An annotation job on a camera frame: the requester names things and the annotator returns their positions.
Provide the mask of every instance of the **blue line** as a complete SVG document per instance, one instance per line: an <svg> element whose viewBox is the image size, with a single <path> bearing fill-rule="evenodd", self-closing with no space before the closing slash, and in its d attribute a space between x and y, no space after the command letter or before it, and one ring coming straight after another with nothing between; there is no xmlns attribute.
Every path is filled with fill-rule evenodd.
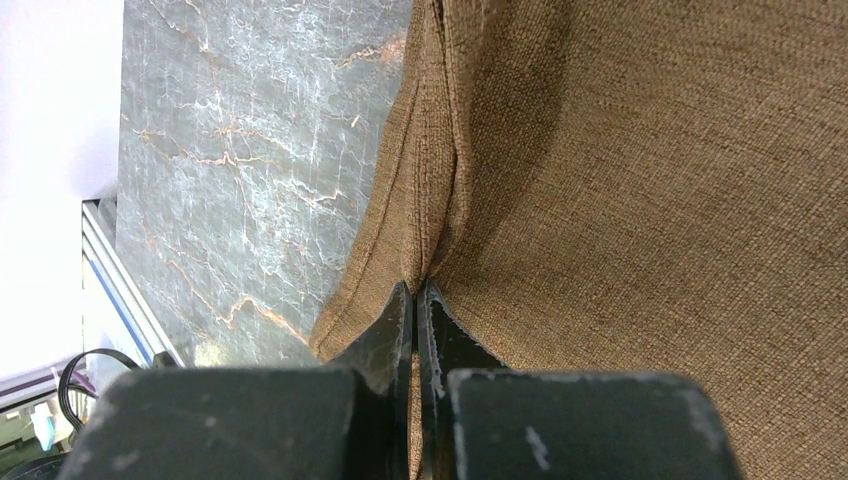
<svg viewBox="0 0 848 480"><path fill-rule="evenodd" d="M150 366L153 363L150 358L150 354L147 353L147 349L142 346L141 339L138 338L138 334L136 334L135 330L130 326L130 321L127 319L123 309L118 304L118 299L115 298L112 291L106 285L106 279L104 279L103 275L100 274L100 270L97 268L94 260L88 259L88 264L91 265L91 269L94 270L94 274L97 275L100 285L103 286L103 290L106 292L106 295L109 296L109 300L112 301L112 306L115 307L115 311L118 312L118 316L121 317L121 321L124 322L124 327L127 329L127 332L129 332L133 342L135 342L135 346L138 348L138 351L141 352L141 355L144 357L144 361L148 366Z"/></svg>

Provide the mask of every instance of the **brown fabric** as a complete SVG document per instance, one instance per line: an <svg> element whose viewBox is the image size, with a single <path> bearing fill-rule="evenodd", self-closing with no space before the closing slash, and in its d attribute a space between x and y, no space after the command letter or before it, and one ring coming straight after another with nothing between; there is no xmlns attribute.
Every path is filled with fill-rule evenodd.
<svg viewBox="0 0 848 480"><path fill-rule="evenodd" d="M848 4L414 5L318 355L432 273L516 368L682 372L751 478L848 478Z"/></svg>

